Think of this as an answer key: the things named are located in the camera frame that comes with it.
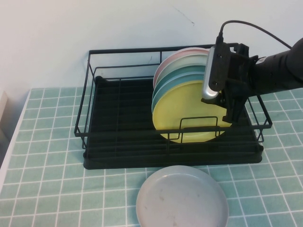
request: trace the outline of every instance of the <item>pink plate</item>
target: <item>pink plate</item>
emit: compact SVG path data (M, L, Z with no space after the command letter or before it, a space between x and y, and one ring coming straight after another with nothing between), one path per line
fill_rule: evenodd
M199 48L199 47L189 47L189 48L181 49L181 50L177 51L176 53L172 54L171 56L169 56L158 66L158 68L155 72L155 76L153 77L153 88L155 88L157 78L160 75L160 73L162 72L162 70L166 66L168 66L170 63L172 63L173 61L175 61L179 58L182 58L184 56L188 56L188 55L192 55L192 54L200 54L200 53L208 54L208 50Z

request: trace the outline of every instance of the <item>dish rack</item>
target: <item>dish rack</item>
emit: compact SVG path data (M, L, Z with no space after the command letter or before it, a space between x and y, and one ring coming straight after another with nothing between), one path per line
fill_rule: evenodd
M229 44L236 48L238 44ZM220 165L262 160L262 131L272 126L260 96L248 100L238 123L231 127L155 130L152 123L153 74L162 59L188 47L89 51L88 64L74 134L81 137L86 169ZM259 113L254 111L259 105ZM175 143L170 134L214 132L207 142ZM167 134L170 140L161 136Z

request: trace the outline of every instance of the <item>white wall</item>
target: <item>white wall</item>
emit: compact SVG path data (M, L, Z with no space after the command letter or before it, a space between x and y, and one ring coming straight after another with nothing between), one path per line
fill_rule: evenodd
M255 23L293 45L303 37L302 0L2 0L0 87L9 96L8 137L32 87L79 86L88 50L214 43L230 19ZM260 31L228 25L226 42L250 53L286 50Z

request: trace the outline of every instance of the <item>yellow plate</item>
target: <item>yellow plate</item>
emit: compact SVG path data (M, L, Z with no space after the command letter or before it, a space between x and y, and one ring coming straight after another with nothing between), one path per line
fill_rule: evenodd
M218 126L229 127L231 124L222 121L226 115L226 109L217 105L205 104L201 102L202 81L194 80L173 87L157 102L152 120L157 130L161 129L179 129L180 120L185 117L218 117ZM215 126L215 118L185 119L182 121L181 128L198 126ZM169 138L174 142L181 142L181 134L171 133ZM184 133L184 143L205 142L215 138L215 132L193 132Z

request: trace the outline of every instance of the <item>plate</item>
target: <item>plate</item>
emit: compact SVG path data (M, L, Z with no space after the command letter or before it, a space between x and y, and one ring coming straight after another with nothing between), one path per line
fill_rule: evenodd
M158 75L156 78L155 86L159 83L159 81L171 73L174 70L181 69L186 66L193 66L193 65L206 65L207 62L207 53L205 54L192 54L188 55L179 59L176 59L175 61L168 64Z
M204 79L204 74L201 73L184 73L179 76L176 76L169 81L167 81L165 84L163 84L162 87L159 89L155 89L152 94L152 103L151 103L151 112L153 113L153 110L158 103L158 101L162 98L163 95L166 94L170 89L174 87L179 87L179 85L183 85L184 83L191 82L192 80L200 80L202 81Z
M226 227L229 215L219 184L188 166L152 174L139 190L136 212L141 227Z
M158 75L160 74L160 72L171 62L173 62L176 59L179 59L181 57L187 56L187 55L191 55L191 54L197 54L197 53L205 53L208 54L208 50L203 49L203 48L199 48L199 47L189 47L189 48L185 48L185 49L181 49L177 52L175 52L174 54L172 54L171 56L169 56L167 59L165 59L157 68L155 75L154 75L154 79L153 79L153 87L156 87L156 80L158 78Z
M215 126L216 120L218 120L218 126L231 126L230 123L222 121L222 117L226 115L225 108L201 102L202 85L201 80L193 80L179 84L167 91L158 100L152 112L155 128L157 130L179 129L182 118L201 116L208 118L185 119L182 121L181 128ZM167 134L161 135L166 139L168 138ZM169 138L174 142L181 142L181 135L179 136L178 133L171 133ZM184 133L182 142L205 142L214 138L214 131Z
M205 66L204 65L193 65L193 66L187 66L183 67L181 69L177 69L163 77L158 83L157 86L154 89L154 92L152 94L152 98L157 93L157 91L170 79L181 76L181 75L190 75L190 74L203 74L205 72Z

